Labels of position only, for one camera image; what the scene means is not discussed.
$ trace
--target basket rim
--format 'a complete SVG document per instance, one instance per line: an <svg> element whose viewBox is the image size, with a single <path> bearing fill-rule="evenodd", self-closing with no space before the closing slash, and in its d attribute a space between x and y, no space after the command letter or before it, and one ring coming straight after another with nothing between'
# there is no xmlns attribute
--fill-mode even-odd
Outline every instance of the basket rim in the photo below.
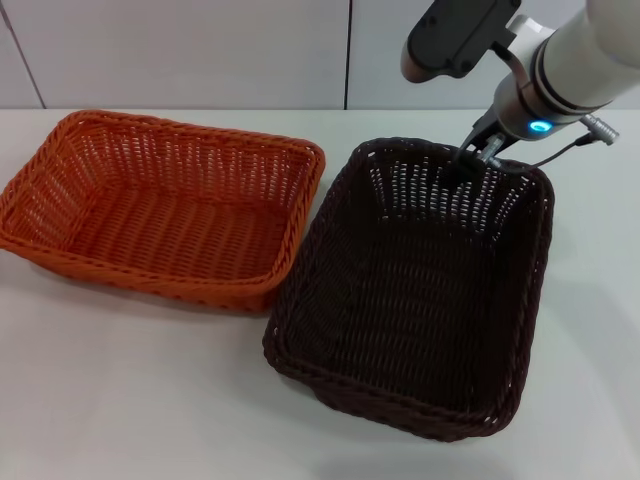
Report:
<svg viewBox="0 0 640 480"><path fill-rule="evenodd" d="M308 157L311 160L310 166L305 172L301 182L302 188L298 191L294 200L294 206L287 217L283 241L281 241L280 249L275 257L271 270L260 276L236 280L203 279L197 277L156 274L140 268L118 265L85 255L72 254L66 250L33 244L22 237L9 234L4 228L5 220L8 213L13 209L17 199L19 199L25 191L28 191L30 186L30 182L28 180L37 178L37 176L46 173L47 168L53 162L53 157L48 156L46 150L52 147L55 148L57 143L79 124L92 120L102 124L117 124L119 126L144 126L145 128L152 130L170 129L175 130L176 132L183 132L192 135L200 133L208 137L220 139L228 139L231 137L232 139L241 139L243 143L246 143L247 140L251 139L255 140L255 143L261 143L264 140L268 140L279 143L284 147L290 148ZM34 252L41 256L48 257L49 260L57 258L65 261L82 263L84 265L92 266L96 271L105 271L112 274L118 273L123 277L130 277L132 274L135 274L139 278L141 277L148 280L150 284L153 284L154 282L171 282L202 287L216 287L216 292L218 293L225 294L228 289L228 293L233 295L255 295L264 293L281 283L293 265L297 248L300 246L300 240L304 233L304 223L308 215L308 213L305 214L305 211L308 210L311 202L313 201L322 173L324 172L325 165L326 160L324 151L318 145L304 139L236 129L193 125L169 119L157 118L150 115L136 115L106 110L76 111L67 115L58 122L56 127L47 136L44 143L38 148L37 152L9 181L0 195L0 248L4 248L31 261L34 259L29 255L29 252ZM8 192L11 192L14 189L15 191L12 193L11 198L7 199ZM288 242L285 242L285 239L287 239L293 229L296 229L297 232L295 238L292 239L291 245L289 245ZM291 246L294 246L295 250L292 251L292 249L289 248Z"/></svg>
<svg viewBox="0 0 640 480"><path fill-rule="evenodd" d="M398 146L402 148L406 148L409 146L414 150L421 149L425 153L431 153L434 155L449 152L456 148L449 145L432 143L423 139L403 138L403 137L379 138L376 140L364 142L361 145L359 145L354 150L353 155L351 156L347 165L345 165L345 167L339 173L338 177L336 178L336 182L334 182L329 192L327 192L327 200L325 201L325 203L322 204L320 211L316 216L316 220L319 220L319 222L317 223L318 226L316 226L316 228L319 230L319 234L316 235L315 237L310 234L307 237L307 240L305 241L306 243L307 241L309 241L309 239L313 238L314 239L313 248L309 247L308 245L305 246L304 244L301 246L301 252L304 252L307 255L306 258L304 259L305 264L312 264L316 256L320 254L319 252L321 250L322 244L324 243L325 235L330 230L330 227L328 226L331 225L331 219L334 217L336 210L340 207L340 204L342 203L343 199L348 196L349 185L354 180L355 176L358 174L358 172L362 168L367 167L369 154L372 152L375 152L378 148L393 147L393 146ZM508 160L508 162L511 165L523 165L520 162L516 162L512 160ZM552 211L553 203L554 203L554 193L553 193L553 188L551 187L551 183L548 177L546 176L546 174L540 169L534 169L528 172L518 174L518 176L526 177L530 181L535 182L540 186L539 197L542 198L546 196L548 198L551 204L550 211ZM549 217L547 220L551 220L552 213L548 213L547 216ZM540 225L538 226L540 234L538 235L538 239L535 242L535 250L537 252L538 257L540 257L541 254L543 256L546 255L544 252L540 251L540 236L542 234L542 228L543 228L544 222L545 220L541 219ZM312 229L314 228L314 225L316 225L316 221L314 221L314 224L312 224L311 226ZM294 275L299 276L296 282L294 282L294 278L293 278ZM292 275L289 277L287 283L285 283L285 285L283 286L283 291L289 288L289 282L291 282L291 284L297 285L298 288L302 288L300 287L300 285L304 282L305 278L308 278L308 276L309 276L308 268L306 269L294 268ZM535 293L532 290L532 285L530 282L528 282L526 286L526 291L527 291L527 303L528 303L528 301L531 300L531 295ZM503 424L498 422L497 424L489 424L490 425L489 426L485 423L486 417L504 414L506 413L505 409L509 406L513 407L510 412L509 418L511 418L515 413L515 410L517 409L517 406L520 402L520 394L515 391L512 391L511 395L506 394L503 397L501 397L500 400L496 401L493 405L491 405L489 409L466 413L466 412L452 410L446 407L433 405L412 397L395 394L393 392L389 392L387 390L368 385L361 381L354 380L350 377L346 377L344 375L341 375L340 373L332 372L331 370L327 370L326 368L320 365L316 365L308 361L305 361L303 359L295 357L294 355L290 354L289 349L287 348L285 332L287 330L287 324L291 319L291 312L297 308L300 295L299 295L299 292L296 291L292 293L290 296L295 298L296 300L285 305L283 304L284 295L280 295L279 300L274 305L274 308L269 320L269 324L267 325L267 330L265 332L265 340L264 340L265 347L266 347L266 344L268 343L271 345L271 348L269 349L265 348L265 355L267 356L267 360L269 361L269 363L276 370L279 370L282 366L282 365L278 366L276 362L278 363L282 362L286 365L288 369L295 370L303 376L313 375L314 377L318 378L319 381L317 384L314 384L313 386L309 385L313 390L322 389L322 387L318 384L324 385L328 388L330 388L330 385L340 385L343 388L347 388L349 390L359 390L370 396L382 398L385 401L389 402L390 404L414 409L421 415L425 415L425 416L435 415L440 418L450 420L456 424L461 422L473 423L474 425L477 424L479 428L482 428L483 432L484 431L489 432L487 433L487 435L491 433L495 433L495 431L498 431L504 428L509 422L507 421L506 423L503 423ZM520 328L523 329L525 328L525 326L526 325L523 323L523 325L521 325ZM277 328L279 331L278 335L275 338L270 334L270 332L273 331L274 328ZM514 347L516 351L519 352L518 354L519 356L523 354L523 347L525 347L525 345L523 345L522 342L523 342L523 335L519 335L517 345ZM270 350L272 354L267 355L267 350ZM509 404L508 402L509 396L512 397L512 400L514 400L515 403L512 403L511 405Z"/></svg>

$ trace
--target dark brown wicker basket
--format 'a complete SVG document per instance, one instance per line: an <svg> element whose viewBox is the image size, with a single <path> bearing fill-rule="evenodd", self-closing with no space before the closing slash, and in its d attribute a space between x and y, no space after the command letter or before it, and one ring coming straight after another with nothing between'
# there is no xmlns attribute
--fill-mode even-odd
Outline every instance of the dark brown wicker basket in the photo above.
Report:
<svg viewBox="0 0 640 480"><path fill-rule="evenodd" d="M442 441L491 435L518 408L553 216L539 170L446 188L452 151L402 138L355 150L263 341L329 407Z"/></svg>

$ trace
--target white tabletop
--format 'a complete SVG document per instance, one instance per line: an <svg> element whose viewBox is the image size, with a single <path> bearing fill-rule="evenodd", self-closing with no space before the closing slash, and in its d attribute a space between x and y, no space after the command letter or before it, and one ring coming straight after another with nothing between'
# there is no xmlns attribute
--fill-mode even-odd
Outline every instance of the white tabletop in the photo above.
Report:
<svg viewBox="0 0 640 480"><path fill-rule="evenodd" d="M0 183L66 111L0 111ZM478 111L156 111L307 138L314 212L360 142L459 143ZM264 317L72 283L0 253L0 480L640 479L640 111L546 168L554 239L520 410L446 445L326 408L262 356ZM535 162L574 126L509 156Z"/></svg>

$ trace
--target woven texture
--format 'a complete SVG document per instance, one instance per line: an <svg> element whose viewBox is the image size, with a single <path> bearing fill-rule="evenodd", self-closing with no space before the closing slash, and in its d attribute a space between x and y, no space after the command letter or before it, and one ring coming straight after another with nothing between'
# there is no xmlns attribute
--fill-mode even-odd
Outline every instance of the woven texture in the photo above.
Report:
<svg viewBox="0 0 640 480"><path fill-rule="evenodd" d="M541 171L450 190L451 157L423 140L361 145L263 340L331 408L442 441L491 435L518 408L553 215Z"/></svg>
<svg viewBox="0 0 640 480"><path fill-rule="evenodd" d="M324 169L304 140L82 111L0 197L0 246L61 275L264 310Z"/></svg>

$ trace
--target robotic arm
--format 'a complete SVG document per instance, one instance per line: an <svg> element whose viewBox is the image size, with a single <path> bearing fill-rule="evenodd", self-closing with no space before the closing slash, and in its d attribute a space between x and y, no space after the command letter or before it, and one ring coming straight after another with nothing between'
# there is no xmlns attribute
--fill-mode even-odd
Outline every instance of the robotic arm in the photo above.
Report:
<svg viewBox="0 0 640 480"><path fill-rule="evenodd" d="M574 145L613 144L618 133L591 113L640 83L640 0L587 0L555 32L525 16L505 27L519 7L520 0L435 0L407 39L405 78L462 78L489 49L509 66L461 148L475 147L484 163L497 165L494 155L515 142L578 121L590 134Z"/></svg>

